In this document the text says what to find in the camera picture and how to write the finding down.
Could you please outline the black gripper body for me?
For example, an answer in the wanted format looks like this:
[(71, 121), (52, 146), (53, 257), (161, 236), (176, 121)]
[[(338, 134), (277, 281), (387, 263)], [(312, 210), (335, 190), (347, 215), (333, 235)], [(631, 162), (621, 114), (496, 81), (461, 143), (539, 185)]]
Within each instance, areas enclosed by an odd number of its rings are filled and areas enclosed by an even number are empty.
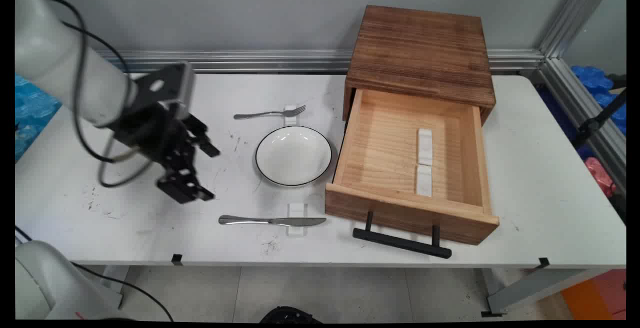
[(108, 126), (113, 133), (107, 143), (107, 162), (121, 163), (141, 154), (170, 174), (196, 173), (197, 119), (190, 113), (183, 116), (179, 109), (178, 103), (126, 109)]

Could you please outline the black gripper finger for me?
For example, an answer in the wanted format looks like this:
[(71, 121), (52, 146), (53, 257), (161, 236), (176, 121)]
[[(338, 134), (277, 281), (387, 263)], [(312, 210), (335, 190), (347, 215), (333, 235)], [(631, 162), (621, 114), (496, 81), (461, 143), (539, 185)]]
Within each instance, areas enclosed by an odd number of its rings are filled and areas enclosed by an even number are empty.
[(186, 128), (190, 132), (192, 142), (197, 145), (209, 157), (217, 157), (220, 151), (215, 148), (207, 135), (208, 126), (200, 121), (196, 116), (190, 114), (186, 118)]
[(215, 195), (202, 187), (195, 174), (195, 170), (181, 169), (166, 170), (165, 174), (157, 179), (157, 187), (180, 204), (189, 203), (197, 199), (209, 201)]

